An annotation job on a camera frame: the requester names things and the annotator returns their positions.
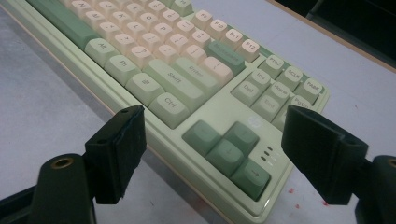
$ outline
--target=spacebar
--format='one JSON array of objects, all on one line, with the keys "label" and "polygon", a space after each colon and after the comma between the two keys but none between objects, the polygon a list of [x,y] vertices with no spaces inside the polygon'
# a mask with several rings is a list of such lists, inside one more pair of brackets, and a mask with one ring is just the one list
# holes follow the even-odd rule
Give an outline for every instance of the spacebar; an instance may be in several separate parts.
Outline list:
[{"label": "spacebar", "polygon": [[80,49],[99,35],[59,0],[27,0],[41,15],[66,35]]}]

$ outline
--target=mechanical keyboard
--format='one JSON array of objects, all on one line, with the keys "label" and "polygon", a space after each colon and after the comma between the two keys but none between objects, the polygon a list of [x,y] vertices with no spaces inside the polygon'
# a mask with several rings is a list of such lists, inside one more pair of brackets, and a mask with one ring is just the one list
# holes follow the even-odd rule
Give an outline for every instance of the mechanical keyboard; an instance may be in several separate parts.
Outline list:
[{"label": "mechanical keyboard", "polygon": [[1,0],[110,110],[146,108],[148,148],[233,223],[263,223],[292,163],[288,105],[329,90],[191,0]]}]

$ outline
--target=table surface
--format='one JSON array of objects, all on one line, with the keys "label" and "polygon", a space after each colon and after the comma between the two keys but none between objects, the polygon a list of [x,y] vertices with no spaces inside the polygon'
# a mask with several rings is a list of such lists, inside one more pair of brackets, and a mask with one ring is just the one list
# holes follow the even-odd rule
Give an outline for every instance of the table surface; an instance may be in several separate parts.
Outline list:
[{"label": "table surface", "polygon": [[[267,1],[192,2],[327,86],[323,115],[366,142],[367,155],[396,155],[396,74]],[[35,185],[40,166],[84,143],[112,114],[0,9],[0,199]],[[357,198],[327,205],[293,169],[266,223],[356,223]],[[98,223],[225,223],[150,151],[117,205],[96,205]]]}]

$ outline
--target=ctrl key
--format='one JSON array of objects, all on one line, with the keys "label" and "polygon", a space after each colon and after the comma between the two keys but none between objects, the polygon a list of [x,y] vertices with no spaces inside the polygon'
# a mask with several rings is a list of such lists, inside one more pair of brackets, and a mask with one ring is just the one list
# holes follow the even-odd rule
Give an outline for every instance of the ctrl key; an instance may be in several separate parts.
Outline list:
[{"label": "ctrl key", "polygon": [[258,201],[271,176],[256,162],[246,159],[231,177],[238,188]]},{"label": "ctrl key", "polygon": [[189,109],[169,92],[159,95],[148,109],[171,129],[175,129],[190,115]]}]

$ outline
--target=green keyboard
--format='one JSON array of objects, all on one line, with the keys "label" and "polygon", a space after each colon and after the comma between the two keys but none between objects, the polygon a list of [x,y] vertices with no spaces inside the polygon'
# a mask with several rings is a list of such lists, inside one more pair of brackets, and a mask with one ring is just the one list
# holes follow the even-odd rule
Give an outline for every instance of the green keyboard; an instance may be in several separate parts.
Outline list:
[{"label": "green keyboard", "polygon": [[263,223],[292,169],[288,105],[329,90],[191,0],[1,0],[112,111],[146,108],[148,148],[223,217]]}]

